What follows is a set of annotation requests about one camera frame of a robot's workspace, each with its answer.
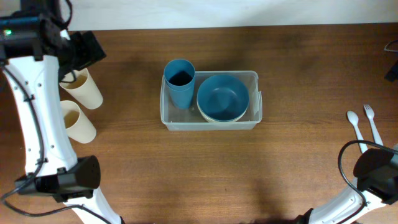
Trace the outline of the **cream cup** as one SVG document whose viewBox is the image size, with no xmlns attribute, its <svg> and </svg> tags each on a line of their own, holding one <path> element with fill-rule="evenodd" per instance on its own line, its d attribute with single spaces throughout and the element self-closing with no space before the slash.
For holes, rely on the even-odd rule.
<svg viewBox="0 0 398 224">
<path fill-rule="evenodd" d="M 60 102 L 67 134 L 73 140 L 88 144 L 96 137 L 96 128 L 80 107 L 73 101 Z"/>
<path fill-rule="evenodd" d="M 76 81 L 71 82 L 72 73 L 65 76 L 65 81 L 60 86 L 68 92 L 81 105 L 89 110 L 99 108 L 103 103 L 103 96 L 87 68 L 75 70 Z"/>
</svg>

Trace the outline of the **blue cup back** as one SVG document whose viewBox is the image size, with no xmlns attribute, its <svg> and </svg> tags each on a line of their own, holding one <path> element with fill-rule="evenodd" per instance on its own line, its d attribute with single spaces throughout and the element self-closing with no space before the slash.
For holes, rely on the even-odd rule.
<svg viewBox="0 0 398 224">
<path fill-rule="evenodd" d="M 170 61 L 164 68 L 165 82 L 173 104 L 181 110 L 189 109 L 194 94 L 196 70 L 185 59 Z"/>
</svg>

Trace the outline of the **blue cup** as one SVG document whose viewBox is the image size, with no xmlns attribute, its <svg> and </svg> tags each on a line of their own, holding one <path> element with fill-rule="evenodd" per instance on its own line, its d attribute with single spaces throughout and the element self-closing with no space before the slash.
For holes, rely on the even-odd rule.
<svg viewBox="0 0 398 224">
<path fill-rule="evenodd" d="M 181 110 L 189 109 L 194 94 L 196 70 L 185 59 L 170 61 L 164 68 L 165 82 L 173 104 Z"/>
<path fill-rule="evenodd" d="M 171 60 L 164 68 L 166 84 L 173 90 L 187 90 L 194 85 L 195 67 L 185 59 Z"/>
</svg>

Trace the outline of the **clear plastic container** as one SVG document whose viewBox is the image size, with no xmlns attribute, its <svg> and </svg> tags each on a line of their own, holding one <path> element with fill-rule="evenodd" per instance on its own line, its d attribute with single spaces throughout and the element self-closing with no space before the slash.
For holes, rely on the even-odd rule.
<svg viewBox="0 0 398 224">
<path fill-rule="evenodd" d="M 213 75 L 232 75 L 241 80 L 248 88 L 249 107 L 246 114 L 236 122 L 210 123 L 200 114 L 197 106 L 197 96 L 193 96 L 191 107 L 187 110 L 176 108 L 169 94 L 169 88 L 162 80 L 160 91 L 160 117 L 161 121 L 170 131 L 221 131 L 253 129 L 262 120 L 262 93 L 258 89 L 258 74 L 252 70 L 241 71 L 197 71 L 195 91 L 199 86 Z"/>
</svg>

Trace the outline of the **blue bowl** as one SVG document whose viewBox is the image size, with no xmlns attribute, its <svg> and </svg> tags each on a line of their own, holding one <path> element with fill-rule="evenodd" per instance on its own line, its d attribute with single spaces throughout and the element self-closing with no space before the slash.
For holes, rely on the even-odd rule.
<svg viewBox="0 0 398 224">
<path fill-rule="evenodd" d="M 199 86 L 197 105 L 213 119 L 234 119 L 249 107 L 248 88 L 232 75 L 214 75 Z"/>
</svg>

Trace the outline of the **blue cup front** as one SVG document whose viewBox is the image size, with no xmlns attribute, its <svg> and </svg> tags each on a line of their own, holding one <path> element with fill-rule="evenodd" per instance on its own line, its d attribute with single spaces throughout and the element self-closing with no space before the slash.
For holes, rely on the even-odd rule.
<svg viewBox="0 0 398 224">
<path fill-rule="evenodd" d="M 187 90 L 194 85 L 195 67 L 185 59 L 171 60 L 164 68 L 166 84 L 173 90 Z"/>
</svg>

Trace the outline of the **cream bowl front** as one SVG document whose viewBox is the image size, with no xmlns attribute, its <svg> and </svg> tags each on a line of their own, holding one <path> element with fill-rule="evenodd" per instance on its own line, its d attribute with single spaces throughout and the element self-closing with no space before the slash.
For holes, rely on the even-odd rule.
<svg viewBox="0 0 398 224">
<path fill-rule="evenodd" d="M 208 115 L 206 115 L 205 113 L 201 113 L 201 115 L 203 116 L 203 118 L 210 122 L 210 123 L 227 123 L 227 122 L 236 122 L 239 119 L 241 119 L 243 117 L 243 114 L 238 116 L 237 118 L 234 119 L 227 119 L 227 120 L 220 120 L 220 119 L 213 119 L 211 117 L 209 117 Z"/>
</svg>

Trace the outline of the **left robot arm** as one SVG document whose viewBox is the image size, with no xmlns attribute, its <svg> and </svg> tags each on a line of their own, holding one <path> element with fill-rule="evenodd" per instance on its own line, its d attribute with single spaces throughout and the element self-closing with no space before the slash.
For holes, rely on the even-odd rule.
<svg viewBox="0 0 398 224">
<path fill-rule="evenodd" d="M 52 197 L 85 223 L 122 223 L 100 189 L 95 156 L 77 157 L 63 120 L 58 85 L 102 60 L 94 34 L 68 33 L 58 1 L 22 1 L 1 18 L 1 70 L 16 101 L 25 142 L 25 174 L 14 194 Z"/>
</svg>

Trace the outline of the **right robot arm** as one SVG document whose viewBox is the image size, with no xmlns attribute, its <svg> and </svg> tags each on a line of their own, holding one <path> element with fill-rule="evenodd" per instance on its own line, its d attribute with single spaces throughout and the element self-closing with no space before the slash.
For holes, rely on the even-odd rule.
<svg viewBox="0 0 398 224">
<path fill-rule="evenodd" d="M 327 203 L 310 208 L 294 223 L 355 223 L 361 216 L 397 202 L 397 147 L 381 139 L 374 120 L 397 132 L 397 88 L 381 83 L 373 62 L 326 64 L 319 76 L 324 88 L 314 88 L 308 101 L 309 111 L 327 113 L 326 129 L 318 128 L 315 139 L 322 144 L 324 160 L 336 159 L 337 165 L 325 172 L 307 167 L 308 196 L 323 195 L 334 186 L 339 172 L 344 189 Z"/>
</svg>

